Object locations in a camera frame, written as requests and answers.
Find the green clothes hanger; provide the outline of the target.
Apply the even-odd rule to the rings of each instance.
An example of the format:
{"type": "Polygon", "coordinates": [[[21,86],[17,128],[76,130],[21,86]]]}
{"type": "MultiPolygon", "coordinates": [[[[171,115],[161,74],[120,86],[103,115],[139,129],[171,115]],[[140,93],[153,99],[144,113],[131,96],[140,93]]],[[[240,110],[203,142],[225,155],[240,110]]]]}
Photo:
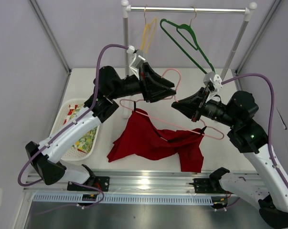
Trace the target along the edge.
{"type": "Polygon", "coordinates": [[[190,20],[189,24],[180,24],[180,25],[178,25],[178,24],[176,24],[176,23],[174,23],[174,22],[172,22],[172,21],[170,21],[168,19],[163,18],[163,19],[160,20],[160,28],[162,29],[162,31],[174,42],[174,44],[186,55],[186,57],[196,67],[198,67],[204,74],[207,74],[207,71],[193,57],[191,57],[191,55],[182,47],[181,44],[179,44],[176,41],[176,39],[165,29],[163,24],[166,23],[166,24],[174,27],[176,32],[184,39],[184,41],[186,43],[188,43],[193,50],[198,51],[201,54],[201,56],[203,57],[205,62],[208,64],[208,66],[210,67],[212,72],[215,72],[215,68],[214,68],[213,64],[210,62],[210,60],[208,59],[208,57],[204,53],[203,49],[198,44],[196,34],[195,34],[194,30],[191,27],[192,20],[194,20],[197,17],[196,8],[193,7],[193,6],[191,6],[191,8],[194,10],[195,17],[193,17],[190,20]]]}

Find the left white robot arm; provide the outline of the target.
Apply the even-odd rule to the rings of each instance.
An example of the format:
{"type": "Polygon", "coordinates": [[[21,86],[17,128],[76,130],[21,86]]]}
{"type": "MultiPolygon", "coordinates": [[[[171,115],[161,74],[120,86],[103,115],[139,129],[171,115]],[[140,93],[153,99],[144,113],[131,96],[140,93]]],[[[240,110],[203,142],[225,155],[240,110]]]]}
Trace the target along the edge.
{"type": "Polygon", "coordinates": [[[141,94],[148,103],[158,102],[176,94],[175,84],[143,63],[136,74],[120,78],[111,66],[98,71],[95,91],[84,106],[57,132],[40,143],[30,141],[25,149],[31,165],[46,185],[58,181],[76,182],[82,190],[94,187],[92,171],[85,165],[62,163],[62,156],[84,134],[104,123],[117,109],[116,99],[141,94]]]}

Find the red skirt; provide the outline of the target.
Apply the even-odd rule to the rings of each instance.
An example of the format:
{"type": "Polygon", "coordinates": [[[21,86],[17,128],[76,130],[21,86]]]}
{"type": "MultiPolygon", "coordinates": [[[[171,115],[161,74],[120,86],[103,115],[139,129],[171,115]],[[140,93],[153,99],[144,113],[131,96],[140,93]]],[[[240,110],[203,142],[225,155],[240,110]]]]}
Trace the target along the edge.
{"type": "Polygon", "coordinates": [[[157,129],[147,114],[139,108],[132,111],[125,130],[113,142],[107,155],[108,162],[130,155],[157,161],[178,154],[182,172],[200,173],[204,160],[200,150],[204,130],[157,129]]]}

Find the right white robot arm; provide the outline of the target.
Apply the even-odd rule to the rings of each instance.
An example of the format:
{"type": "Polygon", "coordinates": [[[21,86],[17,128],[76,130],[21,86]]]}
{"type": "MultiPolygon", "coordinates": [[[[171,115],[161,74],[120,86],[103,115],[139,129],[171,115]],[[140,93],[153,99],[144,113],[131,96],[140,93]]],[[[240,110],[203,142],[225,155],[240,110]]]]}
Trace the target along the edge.
{"type": "Polygon", "coordinates": [[[280,163],[268,146],[267,133],[253,120],[258,111],[254,97],[251,93],[237,91],[223,104],[215,100],[203,101],[203,93],[204,88],[201,88],[171,106],[193,122],[204,116],[230,127],[227,134],[230,142],[253,165],[265,185],[265,188],[254,186],[221,167],[210,174],[210,189],[216,193],[225,190],[236,194],[255,207],[270,227],[288,228],[288,188],[282,180],[288,176],[280,170],[280,163]]]}

